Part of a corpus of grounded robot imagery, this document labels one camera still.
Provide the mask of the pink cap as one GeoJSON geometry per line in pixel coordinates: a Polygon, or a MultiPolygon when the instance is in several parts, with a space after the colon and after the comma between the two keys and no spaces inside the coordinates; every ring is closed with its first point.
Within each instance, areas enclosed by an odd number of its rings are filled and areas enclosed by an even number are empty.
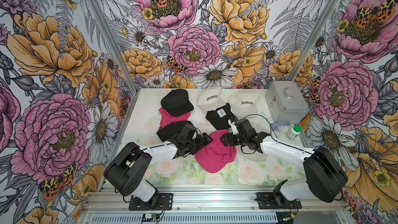
{"type": "Polygon", "coordinates": [[[213,141],[197,152],[194,156],[199,165],[208,173],[217,173],[228,163],[235,160],[237,150],[235,147],[225,147],[221,141],[227,130],[219,130],[210,135],[213,141]]]}
{"type": "Polygon", "coordinates": [[[173,117],[169,112],[167,112],[165,109],[160,108],[159,113],[161,114],[161,120],[160,120],[160,127],[163,128],[171,123],[174,122],[179,122],[179,121],[187,121],[189,117],[191,116],[191,113],[188,112],[186,114],[183,114],[178,117],[173,117]]]}

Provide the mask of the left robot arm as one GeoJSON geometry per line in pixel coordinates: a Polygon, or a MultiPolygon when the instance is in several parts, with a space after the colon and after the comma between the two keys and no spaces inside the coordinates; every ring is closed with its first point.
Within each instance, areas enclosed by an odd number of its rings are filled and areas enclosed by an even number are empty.
{"type": "Polygon", "coordinates": [[[212,143],[213,138],[201,132],[190,121],[179,121],[160,127],[157,136],[162,144],[142,148],[135,142],[126,144],[104,171],[105,179],[116,193],[132,195],[154,206],[159,201],[159,191],[144,180],[151,164],[194,155],[212,143]]]}

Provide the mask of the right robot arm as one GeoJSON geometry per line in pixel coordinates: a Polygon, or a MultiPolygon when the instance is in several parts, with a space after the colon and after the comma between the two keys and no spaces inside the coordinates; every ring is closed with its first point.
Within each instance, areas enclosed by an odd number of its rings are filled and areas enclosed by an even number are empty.
{"type": "Polygon", "coordinates": [[[279,201],[316,197],[331,203],[343,194],[348,176],[328,149],[311,149],[283,142],[271,133],[257,132],[245,118],[234,122],[229,120],[228,124],[232,132],[221,138],[225,147],[247,146],[253,151],[278,157],[304,170],[304,178],[285,179],[274,188],[274,197],[279,201]]]}

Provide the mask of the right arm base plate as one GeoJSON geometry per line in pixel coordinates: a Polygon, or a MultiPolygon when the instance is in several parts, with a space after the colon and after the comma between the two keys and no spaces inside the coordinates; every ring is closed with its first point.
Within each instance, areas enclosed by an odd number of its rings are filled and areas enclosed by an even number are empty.
{"type": "Polygon", "coordinates": [[[259,209],[298,210],[302,208],[300,201],[288,201],[282,195],[273,192],[257,192],[255,201],[258,203],[259,209]]]}

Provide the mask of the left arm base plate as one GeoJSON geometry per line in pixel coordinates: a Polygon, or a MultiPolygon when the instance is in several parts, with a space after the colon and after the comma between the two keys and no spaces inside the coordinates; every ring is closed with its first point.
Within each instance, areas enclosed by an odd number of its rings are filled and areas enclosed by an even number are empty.
{"type": "Polygon", "coordinates": [[[138,197],[132,197],[129,204],[130,211],[170,211],[173,205],[172,193],[155,193],[148,202],[138,197]]]}

